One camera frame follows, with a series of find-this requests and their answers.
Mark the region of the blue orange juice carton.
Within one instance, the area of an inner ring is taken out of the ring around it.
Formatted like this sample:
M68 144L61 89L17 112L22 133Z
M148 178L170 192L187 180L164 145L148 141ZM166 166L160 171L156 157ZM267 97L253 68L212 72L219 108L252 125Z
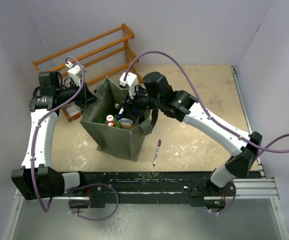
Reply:
M134 127L138 125L138 120L133 121L129 118L124 117L123 112L124 112L124 107L121 105L120 110L118 111L118 114L117 114L118 122L120 123L120 127L122 129L130 131L131 129L133 129Z

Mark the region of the green Perrier glass bottle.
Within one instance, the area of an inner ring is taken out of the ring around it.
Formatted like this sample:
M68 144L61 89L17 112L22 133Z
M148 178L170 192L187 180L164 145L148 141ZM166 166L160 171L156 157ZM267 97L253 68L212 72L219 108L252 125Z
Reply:
M114 104L114 109L115 110L120 110L121 109L121 105L119 103L115 103Z

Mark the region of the orange juice plastic bottle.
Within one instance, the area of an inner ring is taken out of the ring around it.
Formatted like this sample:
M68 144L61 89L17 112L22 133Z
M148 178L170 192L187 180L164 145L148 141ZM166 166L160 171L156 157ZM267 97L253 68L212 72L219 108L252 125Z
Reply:
M120 128L120 122L118 121L118 119L116 117L114 117L113 115L109 114L106 116L105 119L105 124L107 125L108 122L113 121L115 123L115 128Z

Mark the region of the dark cola glass bottle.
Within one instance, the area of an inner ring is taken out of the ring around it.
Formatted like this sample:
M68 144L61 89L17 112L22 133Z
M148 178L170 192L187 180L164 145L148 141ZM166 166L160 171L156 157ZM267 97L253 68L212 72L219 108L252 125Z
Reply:
M115 126L116 126L113 121L109 121L109 122L107 123L107 125L110 126L110 127L115 127Z

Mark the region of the green canvas tote bag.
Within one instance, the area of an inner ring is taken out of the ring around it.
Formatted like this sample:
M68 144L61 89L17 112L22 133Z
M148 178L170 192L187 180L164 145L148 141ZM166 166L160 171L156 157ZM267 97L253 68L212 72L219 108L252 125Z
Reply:
M111 156L136 162L145 136L152 133L158 120L158 110L146 110L132 129L109 126L108 115L115 114L114 105L125 100L128 91L106 78L95 88L99 101L83 110L80 124L98 144L97 150Z

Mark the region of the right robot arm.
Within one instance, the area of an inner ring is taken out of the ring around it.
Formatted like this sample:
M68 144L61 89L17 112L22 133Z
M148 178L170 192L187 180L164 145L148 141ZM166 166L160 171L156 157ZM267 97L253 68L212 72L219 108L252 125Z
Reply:
M200 101L184 90L173 90L167 78L154 71L143 78L143 86L133 73L123 73L119 85L128 89L122 103L124 114L134 119L146 110L160 110L165 116L192 126L223 146L230 154L229 159L210 176L207 191L218 196L225 185L235 178L245 178L256 160L262 135L256 131L248 133L234 127L212 113L207 114Z

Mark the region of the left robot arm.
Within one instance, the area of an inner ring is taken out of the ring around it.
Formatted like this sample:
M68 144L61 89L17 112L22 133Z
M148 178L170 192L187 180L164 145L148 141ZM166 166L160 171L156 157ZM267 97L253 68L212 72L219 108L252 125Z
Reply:
M21 168L13 170L11 180L26 200L60 197L70 189L76 196L87 192L87 183L78 172L60 173L52 169L52 143L60 109L69 103L86 108L98 101L83 81L76 66L68 70L70 85L65 86L58 71L38 74L39 86L29 101L31 130Z

